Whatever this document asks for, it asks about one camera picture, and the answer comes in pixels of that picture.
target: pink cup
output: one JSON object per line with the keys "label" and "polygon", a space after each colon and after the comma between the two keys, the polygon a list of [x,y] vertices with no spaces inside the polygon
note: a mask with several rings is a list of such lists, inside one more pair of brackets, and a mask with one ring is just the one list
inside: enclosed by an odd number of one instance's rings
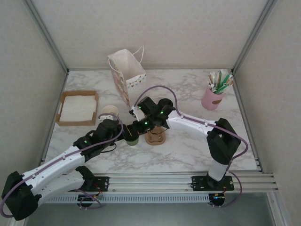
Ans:
{"label": "pink cup", "polygon": [[206,92],[202,99],[202,106],[206,108],[207,110],[215,110],[220,102],[222,101],[222,98],[225,96],[225,94],[215,94],[210,91],[209,87],[207,87]]}

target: cardboard box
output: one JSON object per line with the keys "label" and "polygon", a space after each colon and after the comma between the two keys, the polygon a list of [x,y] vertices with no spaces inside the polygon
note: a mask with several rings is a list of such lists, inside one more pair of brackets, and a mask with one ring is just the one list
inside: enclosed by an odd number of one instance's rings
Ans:
{"label": "cardboard box", "polygon": [[[64,106],[64,101],[67,96],[95,96],[96,100],[96,109],[93,113],[92,119],[89,121],[60,121],[61,113]],[[93,90],[79,90],[79,91],[66,91],[61,96],[61,106],[59,108],[59,112],[56,114],[55,122],[59,126],[94,126],[96,123],[97,117],[97,108],[98,108],[98,100],[99,96],[96,91]]]}

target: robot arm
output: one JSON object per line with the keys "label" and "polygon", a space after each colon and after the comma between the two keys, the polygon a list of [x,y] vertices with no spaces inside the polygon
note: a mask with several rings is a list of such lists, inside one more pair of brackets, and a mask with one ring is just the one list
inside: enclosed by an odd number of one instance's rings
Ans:
{"label": "robot arm", "polygon": [[[179,115],[170,100],[161,99],[159,104],[155,104],[149,97],[140,101],[130,113],[137,120],[130,125],[124,125],[126,129],[122,130],[118,121],[106,119],[98,125],[96,130],[80,137],[73,146],[53,160],[22,175],[16,171],[10,174],[2,198],[15,219],[21,220],[28,217],[39,205],[55,195],[78,188],[88,190],[93,184],[94,175],[85,166],[78,166],[98,156],[115,142],[122,139],[134,141],[156,126],[179,129],[206,138],[213,158],[207,175],[207,183],[213,190],[218,186],[240,140],[207,124],[217,125],[235,133],[228,121],[225,119],[207,121],[183,113]],[[77,167],[76,171],[61,176],[75,167]],[[22,181],[23,183],[7,196],[12,188]]]}

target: paper bag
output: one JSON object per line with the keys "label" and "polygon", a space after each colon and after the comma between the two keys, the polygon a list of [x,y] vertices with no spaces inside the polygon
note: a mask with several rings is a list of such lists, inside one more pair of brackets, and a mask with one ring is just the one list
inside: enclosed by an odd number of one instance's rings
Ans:
{"label": "paper bag", "polygon": [[[134,54],[142,50],[140,62],[136,60]],[[120,50],[108,55],[109,65],[117,91],[130,108],[137,98],[146,90],[146,72],[141,66],[144,54],[144,46],[138,51],[131,53],[127,49]]]}

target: white marble surface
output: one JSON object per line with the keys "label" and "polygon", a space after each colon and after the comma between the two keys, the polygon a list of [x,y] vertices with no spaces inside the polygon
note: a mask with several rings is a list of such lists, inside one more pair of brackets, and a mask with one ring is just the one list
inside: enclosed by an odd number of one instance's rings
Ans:
{"label": "white marble surface", "polygon": [[[177,95],[180,111],[207,120],[217,121],[223,117],[230,122],[237,134],[248,140],[233,90],[223,98],[217,110],[208,111],[202,107],[201,98],[206,89],[207,75],[211,71],[213,70],[146,70],[147,87],[170,87]],[[125,103],[118,95],[110,71],[70,72],[65,90],[87,89],[98,92],[98,113],[107,105],[115,105],[123,123],[132,123],[134,118],[128,113]],[[147,95],[156,103],[165,97],[174,101],[171,93],[162,88],[153,89]],[[56,124],[46,161],[62,153],[79,137],[96,127],[97,125],[59,127]],[[237,153],[244,148],[242,143]],[[144,136],[140,136],[139,143],[133,147],[128,146],[125,141],[119,141],[114,152],[100,154],[88,161],[86,166],[93,173],[206,171],[211,160],[206,140],[169,129],[166,131],[166,142],[162,145],[150,146],[145,142]],[[245,155],[235,159],[230,169],[255,170],[256,163],[252,151],[249,149]]]}

